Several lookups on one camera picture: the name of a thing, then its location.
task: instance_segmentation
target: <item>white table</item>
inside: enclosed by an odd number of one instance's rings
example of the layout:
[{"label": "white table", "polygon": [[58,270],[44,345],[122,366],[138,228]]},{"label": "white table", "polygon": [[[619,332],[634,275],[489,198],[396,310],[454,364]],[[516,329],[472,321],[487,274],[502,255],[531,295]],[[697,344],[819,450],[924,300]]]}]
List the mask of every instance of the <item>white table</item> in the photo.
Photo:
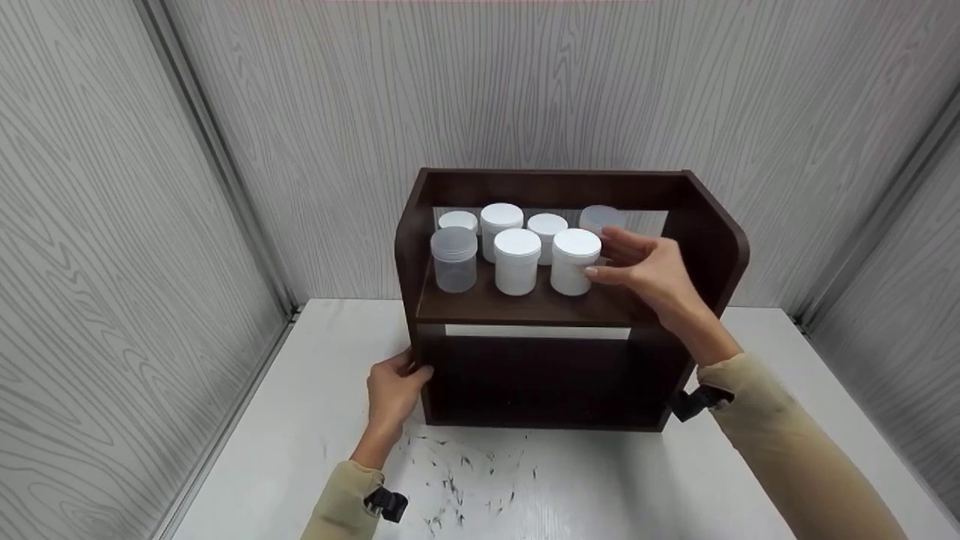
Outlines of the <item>white table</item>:
[{"label": "white table", "polygon": [[[724,323],[860,467],[910,538],[960,538],[779,309]],[[374,362],[407,344],[400,302],[311,301],[191,504],[177,540],[299,538],[366,419]],[[662,434],[408,423],[386,467],[410,498],[380,539],[792,538],[706,413]]]}]

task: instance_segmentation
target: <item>wood grain wall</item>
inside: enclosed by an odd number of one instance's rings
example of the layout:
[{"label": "wood grain wall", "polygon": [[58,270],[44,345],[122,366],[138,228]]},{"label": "wood grain wall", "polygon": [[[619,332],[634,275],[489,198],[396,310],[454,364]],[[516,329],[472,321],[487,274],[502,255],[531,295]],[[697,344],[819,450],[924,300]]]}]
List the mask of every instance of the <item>wood grain wall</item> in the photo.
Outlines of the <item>wood grain wall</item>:
[{"label": "wood grain wall", "polygon": [[960,518],[960,133],[811,335]]},{"label": "wood grain wall", "polygon": [[148,537],[282,324],[133,2],[0,2],[0,538]]},{"label": "wood grain wall", "polygon": [[168,0],[300,297],[396,298],[416,171],[691,168],[795,308],[960,77],[960,3]]}]

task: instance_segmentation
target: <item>plastic jar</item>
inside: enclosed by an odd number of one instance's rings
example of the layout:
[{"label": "plastic jar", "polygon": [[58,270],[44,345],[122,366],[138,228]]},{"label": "plastic jar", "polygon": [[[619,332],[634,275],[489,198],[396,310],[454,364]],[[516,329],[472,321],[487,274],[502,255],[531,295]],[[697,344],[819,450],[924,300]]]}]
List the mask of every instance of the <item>plastic jar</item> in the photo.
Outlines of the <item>plastic jar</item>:
[{"label": "plastic jar", "polygon": [[510,296],[523,296],[537,284],[540,237],[526,229],[508,229],[493,240],[496,288]]},{"label": "plastic jar", "polygon": [[580,296],[590,290],[584,268],[600,256],[600,238],[584,229],[567,229],[553,237],[553,266],[550,285],[566,296]]},{"label": "plastic jar", "polygon": [[470,229],[471,233],[477,234],[477,216],[463,210],[453,210],[440,216],[437,225],[441,229],[447,227],[463,227]]},{"label": "plastic jar", "polygon": [[464,292],[477,282],[477,235],[464,227],[440,229],[430,236],[437,286]]},{"label": "plastic jar", "polygon": [[580,228],[599,235],[604,227],[623,227],[627,216],[614,207],[593,205],[580,212]]},{"label": "plastic jar", "polygon": [[480,210],[480,231],[483,235],[483,258],[496,262],[493,239],[507,229],[523,227],[523,210],[508,203],[494,203]]},{"label": "plastic jar", "polygon": [[549,266],[553,260],[553,236],[569,228],[566,220],[555,213],[539,213],[527,221],[527,229],[540,237],[540,259],[538,264]]}]

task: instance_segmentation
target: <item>wooden shelf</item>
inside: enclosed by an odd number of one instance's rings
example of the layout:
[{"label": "wooden shelf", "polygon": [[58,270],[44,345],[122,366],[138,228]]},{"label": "wooden shelf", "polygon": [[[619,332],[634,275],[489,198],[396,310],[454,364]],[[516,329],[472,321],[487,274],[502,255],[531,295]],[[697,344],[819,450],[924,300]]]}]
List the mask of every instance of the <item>wooden shelf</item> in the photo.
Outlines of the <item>wooden shelf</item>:
[{"label": "wooden shelf", "polygon": [[427,270],[417,311],[418,323],[635,328],[660,325],[657,314],[622,287],[595,285],[584,296],[569,297],[550,285],[550,267],[537,271],[537,286],[525,296],[508,296],[493,282],[493,265],[477,262],[477,283],[469,291],[443,292]]},{"label": "wooden shelf", "polygon": [[628,340],[449,336],[428,346],[431,424],[658,431],[686,351]]},{"label": "wooden shelf", "polygon": [[[693,362],[655,313],[623,288],[582,297],[553,290],[549,268],[534,291],[504,295],[478,257],[477,283],[447,294],[436,285],[434,208],[512,203],[522,209],[667,210],[662,235],[680,244],[704,301],[719,315],[750,257],[739,226],[690,171],[422,169],[396,227],[396,272],[414,361],[433,365],[423,389],[428,424],[513,428],[662,430],[669,398]],[[628,328],[624,340],[476,337],[446,325]]]}]

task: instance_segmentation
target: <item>black wrist strap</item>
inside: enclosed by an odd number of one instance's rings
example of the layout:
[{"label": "black wrist strap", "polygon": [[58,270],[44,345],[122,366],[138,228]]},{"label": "black wrist strap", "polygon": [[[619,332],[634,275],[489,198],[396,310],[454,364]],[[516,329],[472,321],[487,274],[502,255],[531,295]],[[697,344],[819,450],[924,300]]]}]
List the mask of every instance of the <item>black wrist strap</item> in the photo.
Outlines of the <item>black wrist strap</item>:
[{"label": "black wrist strap", "polygon": [[705,408],[717,409],[733,402],[733,393],[723,388],[701,384],[692,394],[683,390],[670,398],[670,410],[681,422],[700,414]]},{"label": "black wrist strap", "polygon": [[382,485],[363,500],[363,504],[380,517],[394,523],[400,523],[403,511],[407,509],[407,498],[394,493]]}]

